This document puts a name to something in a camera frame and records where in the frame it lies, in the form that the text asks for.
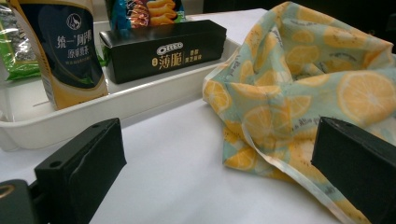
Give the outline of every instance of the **white table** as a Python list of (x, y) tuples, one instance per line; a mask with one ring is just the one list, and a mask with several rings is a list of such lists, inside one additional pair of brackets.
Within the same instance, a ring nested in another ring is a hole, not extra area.
[[(263, 9), (191, 16), (211, 19), (242, 43)], [(128, 164), (92, 223), (339, 223), (298, 185), (224, 167), (221, 121), (201, 95), (123, 119)], [(0, 182), (35, 180), (33, 169), (62, 146), (0, 150)]]

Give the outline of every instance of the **white tray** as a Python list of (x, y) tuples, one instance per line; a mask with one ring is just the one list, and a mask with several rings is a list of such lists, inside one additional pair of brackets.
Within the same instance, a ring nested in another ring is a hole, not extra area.
[[(107, 22), (96, 22), (98, 33), (108, 30)], [(169, 104), (202, 92), (204, 77), (225, 62), (238, 47), (226, 39), (221, 59), (197, 64), (116, 85), (107, 79), (108, 96), (80, 105), (55, 111), (44, 92), (40, 77), (21, 81), (3, 81), (7, 77), (4, 66), (0, 81), (0, 148), (34, 149), (48, 147), (70, 139), (90, 125), (111, 118), (125, 119), (151, 108)]]

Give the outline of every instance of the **fabric cloth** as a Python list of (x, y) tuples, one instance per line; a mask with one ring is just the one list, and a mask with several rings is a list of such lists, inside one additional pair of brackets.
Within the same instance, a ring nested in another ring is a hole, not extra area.
[(342, 222), (369, 223), (310, 161), (322, 116), (396, 145), (391, 49), (292, 2), (266, 12), (203, 86), (204, 100), (224, 123), (224, 164), (297, 182)]

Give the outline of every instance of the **lemon print fabric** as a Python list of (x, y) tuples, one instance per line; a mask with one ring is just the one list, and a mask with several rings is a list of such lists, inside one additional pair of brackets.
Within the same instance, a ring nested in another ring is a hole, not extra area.
[(392, 45), (292, 2), (266, 12), (206, 78), (223, 121), (223, 163), (300, 184), (345, 223), (369, 223), (311, 163), (320, 117), (396, 145)]

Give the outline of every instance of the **snack bag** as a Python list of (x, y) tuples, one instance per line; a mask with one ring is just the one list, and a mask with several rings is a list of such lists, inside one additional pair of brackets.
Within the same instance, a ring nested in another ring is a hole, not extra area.
[(0, 54), (9, 73), (7, 80), (40, 76), (30, 41), (6, 1), (0, 1)]
[(396, 145), (391, 49), (291, 2), (265, 13), (234, 55), (205, 78), (204, 100), (224, 124), (224, 164), (297, 182), (342, 222), (369, 223), (311, 158), (320, 117)]
[(180, 0), (106, 0), (106, 8), (112, 30), (185, 20)]
[(56, 109), (108, 95), (93, 43), (92, 1), (10, 0)]

